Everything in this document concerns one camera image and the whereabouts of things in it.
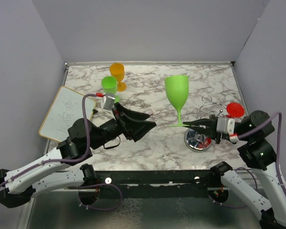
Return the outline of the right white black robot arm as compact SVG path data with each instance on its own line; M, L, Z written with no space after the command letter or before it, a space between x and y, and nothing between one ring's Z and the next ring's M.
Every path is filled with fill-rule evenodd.
M256 175L266 197L249 186L226 162L211 168L210 183L224 185L233 191L255 214L263 229L286 229L286 183L279 166L279 150L274 150L266 137L274 132L268 113L256 110L241 122L234 117L211 116L183 124L216 143L225 139L233 144L245 141L237 150L245 164Z

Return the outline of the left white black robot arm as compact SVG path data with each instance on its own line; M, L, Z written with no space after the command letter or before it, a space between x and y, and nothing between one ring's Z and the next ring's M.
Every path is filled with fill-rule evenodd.
M132 111L115 103L114 117L96 126L86 117L68 129L68 137L56 148L15 170L0 169L0 203L8 208L26 204L43 191L63 187L91 188L99 182L92 165L84 164L75 172L59 173L92 157L92 150L124 135L134 142L156 127L150 115Z

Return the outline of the small red white card box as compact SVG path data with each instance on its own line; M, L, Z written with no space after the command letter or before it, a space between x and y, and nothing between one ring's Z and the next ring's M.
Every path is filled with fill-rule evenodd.
M145 113L148 115L153 115L153 111L151 109L146 110Z

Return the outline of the red plastic wine glass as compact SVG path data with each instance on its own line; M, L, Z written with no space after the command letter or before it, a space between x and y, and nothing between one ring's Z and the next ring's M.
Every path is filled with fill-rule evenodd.
M226 111L228 118L240 118L245 114L245 109L239 103L229 103L226 106Z

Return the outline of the green wine glass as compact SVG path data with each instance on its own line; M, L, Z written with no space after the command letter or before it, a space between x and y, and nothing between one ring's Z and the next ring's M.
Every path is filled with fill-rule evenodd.
M178 124L171 127L187 126L181 121L181 110L189 96L189 78L186 75L173 75L164 80L166 97L177 111Z
M117 92L117 81L113 76L106 76L102 79L102 88L105 93L114 94L115 102L120 101L120 97L116 95Z

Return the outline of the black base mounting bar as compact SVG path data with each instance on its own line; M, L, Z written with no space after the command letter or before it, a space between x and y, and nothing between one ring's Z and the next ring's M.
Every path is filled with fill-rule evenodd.
M105 183L110 178L123 198L207 198L209 188L222 185L223 171L210 170L147 170L147 171L97 171L99 197L118 199L118 190Z

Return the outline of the yellow framed whiteboard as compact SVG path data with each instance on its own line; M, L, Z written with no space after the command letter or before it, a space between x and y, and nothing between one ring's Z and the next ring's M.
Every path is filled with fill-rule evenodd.
M69 136L68 129L76 120L83 118L82 99L83 94L60 87L42 122L39 135L56 142L64 141Z

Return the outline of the orange plastic wine glass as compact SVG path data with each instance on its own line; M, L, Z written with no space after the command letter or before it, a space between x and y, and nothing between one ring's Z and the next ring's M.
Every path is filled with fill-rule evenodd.
M124 65L121 63L113 63L110 68L111 76L114 77L117 81L117 91L123 92L126 90L127 85L123 82L125 72L124 72Z

